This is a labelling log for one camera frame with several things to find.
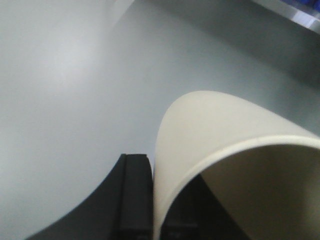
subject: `gray surface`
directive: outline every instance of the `gray surface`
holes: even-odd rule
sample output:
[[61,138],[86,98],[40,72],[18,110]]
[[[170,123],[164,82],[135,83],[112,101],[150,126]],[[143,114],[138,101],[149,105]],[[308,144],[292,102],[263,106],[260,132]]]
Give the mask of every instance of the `gray surface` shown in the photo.
[[0,2],[0,239],[79,204],[147,153],[176,98],[237,95],[320,134],[320,39],[246,0]]

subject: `shelf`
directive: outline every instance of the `shelf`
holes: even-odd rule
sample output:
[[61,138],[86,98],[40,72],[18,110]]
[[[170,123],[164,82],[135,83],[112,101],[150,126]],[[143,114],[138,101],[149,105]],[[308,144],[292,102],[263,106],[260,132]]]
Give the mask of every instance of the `shelf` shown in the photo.
[[320,34],[320,12],[295,0],[252,0],[253,2]]

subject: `blue object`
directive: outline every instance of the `blue object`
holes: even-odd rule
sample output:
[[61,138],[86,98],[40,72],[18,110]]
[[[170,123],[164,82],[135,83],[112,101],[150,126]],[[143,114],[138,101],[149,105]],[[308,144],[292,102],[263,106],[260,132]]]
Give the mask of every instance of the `blue object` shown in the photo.
[[313,5],[313,8],[320,12],[320,0],[316,1]]
[[308,4],[311,2],[311,0],[296,0],[296,1],[302,4]]

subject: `black object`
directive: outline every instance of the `black object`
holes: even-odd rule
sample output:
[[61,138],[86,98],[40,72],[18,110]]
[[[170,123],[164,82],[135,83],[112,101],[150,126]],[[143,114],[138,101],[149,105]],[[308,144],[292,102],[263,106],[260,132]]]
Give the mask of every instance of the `black object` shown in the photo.
[[119,240],[152,238],[153,181],[146,155],[128,155],[123,184]]
[[161,240],[249,240],[200,175],[181,191],[161,229]]
[[109,175],[86,200],[27,240],[138,240],[119,238],[126,227],[148,236],[141,240],[150,240],[153,219],[150,185],[152,176],[147,156],[122,154]]

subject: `paper cup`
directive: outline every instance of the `paper cup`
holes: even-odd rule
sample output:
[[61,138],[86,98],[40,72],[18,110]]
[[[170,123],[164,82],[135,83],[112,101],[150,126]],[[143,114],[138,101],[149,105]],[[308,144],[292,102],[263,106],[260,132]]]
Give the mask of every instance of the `paper cup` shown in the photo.
[[165,113],[154,168],[154,232],[201,174],[252,239],[320,239],[320,138],[241,98],[188,93]]

